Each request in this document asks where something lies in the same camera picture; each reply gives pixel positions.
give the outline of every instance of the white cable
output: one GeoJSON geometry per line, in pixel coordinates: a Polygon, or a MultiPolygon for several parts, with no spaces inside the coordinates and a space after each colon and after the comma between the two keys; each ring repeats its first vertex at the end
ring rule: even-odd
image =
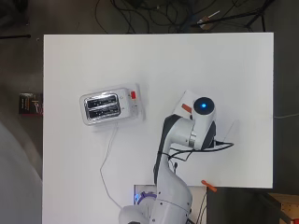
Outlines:
{"type": "Polygon", "coordinates": [[[291,118],[291,117],[296,117],[299,116],[298,114],[292,114],[292,115],[286,115],[286,116],[277,116],[277,117],[273,117],[274,119],[286,119],[286,118],[291,118]]]}
{"type": "Polygon", "coordinates": [[[113,133],[112,133],[112,135],[111,135],[111,137],[110,137],[110,140],[109,140],[109,144],[108,144],[107,151],[106,151],[106,156],[105,156],[104,161],[103,161],[103,163],[102,163],[102,165],[101,165],[101,168],[100,168],[100,174],[101,174],[101,178],[102,178],[102,181],[103,181],[103,184],[104,184],[104,187],[105,187],[105,190],[106,190],[106,193],[107,193],[108,198],[109,198],[115,205],[117,205],[117,206],[121,209],[121,206],[120,206],[120,205],[119,205],[119,204],[118,204],[118,203],[117,203],[117,202],[110,196],[109,191],[108,191],[107,186],[106,186],[106,183],[105,183],[105,179],[104,179],[104,177],[103,177],[103,173],[102,173],[102,169],[103,169],[103,167],[104,167],[104,165],[105,165],[105,163],[106,163],[106,161],[107,161],[107,159],[108,159],[108,157],[109,157],[110,150],[111,150],[111,146],[112,146],[114,137],[115,137],[115,135],[116,135],[118,129],[119,129],[119,126],[118,126],[118,123],[116,123],[116,125],[114,126],[114,129],[113,129],[113,133]]]}

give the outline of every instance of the power cord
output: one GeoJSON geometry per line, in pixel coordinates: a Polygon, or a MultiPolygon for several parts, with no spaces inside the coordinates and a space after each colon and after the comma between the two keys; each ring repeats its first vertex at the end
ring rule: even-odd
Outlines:
{"type": "Polygon", "coordinates": [[[286,115],[286,116],[274,116],[274,119],[287,119],[287,118],[292,118],[292,117],[297,117],[299,116],[299,113],[297,114],[290,114],[290,115],[286,115]]]}
{"type": "Polygon", "coordinates": [[[105,163],[106,163],[106,161],[107,161],[107,159],[108,159],[108,157],[109,157],[109,154],[110,154],[110,151],[111,151],[111,146],[112,146],[113,140],[114,140],[114,138],[115,138],[115,135],[116,135],[118,129],[119,129],[119,126],[118,126],[118,123],[116,123],[115,126],[114,126],[114,129],[113,129],[112,135],[111,135],[111,137],[110,137],[110,140],[109,140],[109,144],[108,144],[107,151],[106,151],[106,156],[105,156],[104,161],[103,161],[103,163],[102,163],[102,165],[101,165],[101,168],[100,168],[100,174],[101,174],[101,178],[102,178],[102,181],[103,181],[103,184],[104,184],[104,187],[105,187],[105,190],[106,190],[106,193],[107,193],[108,198],[109,198],[115,205],[117,205],[117,206],[121,209],[121,206],[120,206],[120,205],[119,205],[119,204],[118,204],[118,203],[117,203],[117,202],[110,196],[109,191],[108,191],[108,189],[107,189],[107,185],[106,185],[106,183],[105,183],[105,179],[104,179],[103,173],[102,173],[102,169],[103,169],[103,167],[104,167],[104,165],[105,165],[105,163]]]}
{"type": "Polygon", "coordinates": [[[195,224],[198,224],[199,217],[202,216],[202,208],[203,208],[203,205],[204,205],[205,198],[206,198],[206,193],[205,193],[205,196],[204,196],[204,198],[203,198],[203,201],[202,201],[202,203],[201,203],[201,205],[200,205],[200,209],[199,209],[198,217],[197,217],[197,219],[196,219],[195,224]]]}
{"type": "Polygon", "coordinates": [[[205,208],[203,210],[202,215],[200,216],[200,222],[199,222],[199,224],[202,224],[202,220],[203,220],[203,216],[204,216],[205,211],[206,211],[206,206],[205,206],[205,208]]]}

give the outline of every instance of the white table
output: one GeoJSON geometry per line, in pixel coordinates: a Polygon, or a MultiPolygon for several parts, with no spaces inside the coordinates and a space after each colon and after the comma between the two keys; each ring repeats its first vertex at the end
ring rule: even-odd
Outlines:
{"type": "Polygon", "coordinates": [[[192,155],[178,175],[190,186],[272,187],[272,34],[46,35],[44,62],[44,224],[118,223],[99,176],[111,130],[85,126],[78,100],[127,82],[140,85],[146,119],[120,127],[104,169],[118,203],[153,184],[164,118],[185,90],[213,99],[217,139],[230,130],[235,146],[192,155]]]}

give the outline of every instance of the cable on floor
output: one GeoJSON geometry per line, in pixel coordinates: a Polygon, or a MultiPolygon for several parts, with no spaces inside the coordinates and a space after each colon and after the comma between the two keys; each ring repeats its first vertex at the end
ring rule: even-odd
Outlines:
{"type": "Polygon", "coordinates": [[[119,204],[118,204],[118,203],[111,197],[111,195],[109,194],[109,191],[108,191],[108,189],[107,189],[107,185],[106,185],[106,182],[105,182],[103,173],[102,173],[102,169],[103,169],[103,167],[104,167],[104,165],[105,165],[105,163],[106,163],[106,161],[107,161],[107,159],[108,159],[108,157],[109,157],[109,154],[110,154],[110,151],[111,151],[111,146],[112,146],[113,140],[114,140],[114,138],[115,138],[115,135],[116,135],[118,129],[119,129],[119,126],[118,126],[118,123],[116,123],[115,126],[114,126],[114,129],[113,129],[112,135],[111,135],[111,137],[110,137],[110,140],[109,140],[109,144],[108,144],[108,147],[107,147],[107,151],[106,151],[106,155],[105,155],[104,161],[103,161],[103,163],[102,163],[102,165],[101,165],[101,168],[100,168],[100,174],[101,174],[101,178],[102,178],[102,181],[103,181],[103,184],[104,184],[104,187],[105,187],[105,190],[106,190],[106,193],[107,193],[108,198],[109,198],[115,205],[117,205],[117,206],[121,209],[121,206],[120,206],[120,205],[119,205],[119,204]]]}
{"type": "Polygon", "coordinates": [[[290,114],[290,115],[286,115],[286,116],[274,116],[274,119],[287,119],[287,118],[292,118],[292,117],[297,117],[299,116],[299,113],[297,114],[290,114]]]}
{"type": "Polygon", "coordinates": [[[101,24],[101,22],[97,19],[97,7],[99,5],[101,0],[98,0],[95,4],[95,8],[94,8],[94,17],[95,17],[95,20],[96,20],[96,23],[101,27],[101,29],[106,33],[108,34],[108,32],[106,31],[106,29],[103,27],[103,25],[101,24]]]}

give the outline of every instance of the black cable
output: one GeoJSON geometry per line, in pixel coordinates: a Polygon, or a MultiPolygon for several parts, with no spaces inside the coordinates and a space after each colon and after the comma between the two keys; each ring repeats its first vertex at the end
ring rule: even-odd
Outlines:
{"type": "Polygon", "coordinates": [[[150,24],[149,24],[149,21],[147,20],[147,18],[145,18],[140,12],[136,11],[136,10],[133,10],[133,9],[128,9],[128,8],[120,8],[118,7],[117,5],[114,5],[118,10],[120,11],[128,11],[128,12],[134,12],[136,13],[137,15],[139,15],[147,24],[147,33],[149,34],[150,33],[150,24]]]}
{"type": "Polygon", "coordinates": [[[199,209],[198,217],[197,217],[197,219],[196,219],[195,224],[198,223],[199,217],[200,217],[200,215],[202,214],[202,208],[203,208],[203,205],[204,205],[205,198],[206,198],[206,193],[205,193],[205,196],[204,196],[204,198],[203,198],[202,203],[200,204],[200,209],[199,209]]]}
{"type": "Polygon", "coordinates": [[[201,215],[201,217],[200,217],[200,222],[199,222],[199,224],[202,224],[202,220],[203,220],[203,216],[204,216],[205,211],[206,211],[206,206],[205,206],[205,208],[204,208],[204,210],[203,210],[203,213],[202,213],[202,215],[201,215]]]}
{"type": "Polygon", "coordinates": [[[222,150],[225,150],[226,148],[229,148],[229,147],[232,147],[234,145],[234,143],[225,143],[225,145],[228,145],[227,147],[222,147],[222,148],[217,148],[217,149],[210,149],[210,150],[195,150],[195,149],[192,149],[192,150],[180,150],[180,149],[177,149],[177,148],[172,148],[170,147],[171,149],[173,150],[176,150],[177,152],[172,154],[171,156],[169,155],[168,157],[168,160],[171,160],[171,159],[178,159],[178,160],[181,160],[181,161],[186,161],[190,155],[188,155],[187,159],[186,160],[183,160],[182,158],[179,158],[179,157],[176,157],[177,155],[179,154],[184,154],[184,153],[189,153],[192,154],[193,152],[217,152],[217,151],[222,151],[222,150]]]}
{"type": "Polygon", "coordinates": [[[129,25],[129,27],[132,29],[132,31],[133,31],[133,33],[135,34],[135,29],[133,28],[133,26],[132,26],[132,24],[131,24],[131,22],[130,21],[128,21],[128,19],[126,18],[126,16],[124,15],[124,13],[122,12],[123,11],[123,9],[121,9],[121,8],[119,8],[117,5],[116,5],[116,2],[115,2],[115,0],[110,0],[110,3],[112,4],[112,6],[114,7],[114,8],[116,8],[119,12],[120,12],[120,14],[122,14],[122,16],[124,17],[124,19],[126,20],[126,22],[128,23],[128,25],[129,25]]]}
{"type": "Polygon", "coordinates": [[[96,23],[102,28],[102,30],[108,34],[108,32],[106,31],[106,29],[102,26],[102,24],[100,23],[100,21],[97,19],[97,7],[99,5],[101,0],[98,0],[95,4],[95,9],[94,9],[94,17],[95,17],[95,20],[96,20],[96,23]]]}
{"type": "MultiPolygon", "coordinates": [[[[123,0],[121,0],[121,1],[122,1],[123,4],[125,5],[125,7],[126,7],[127,9],[129,9],[129,7],[128,7],[127,4],[125,3],[125,1],[123,1],[123,0]]],[[[127,31],[127,34],[130,34],[130,30],[131,30],[131,26],[132,26],[131,22],[132,22],[132,15],[131,15],[131,12],[129,12],[129,24],[128,24],[128,31],[127,31]]]]}

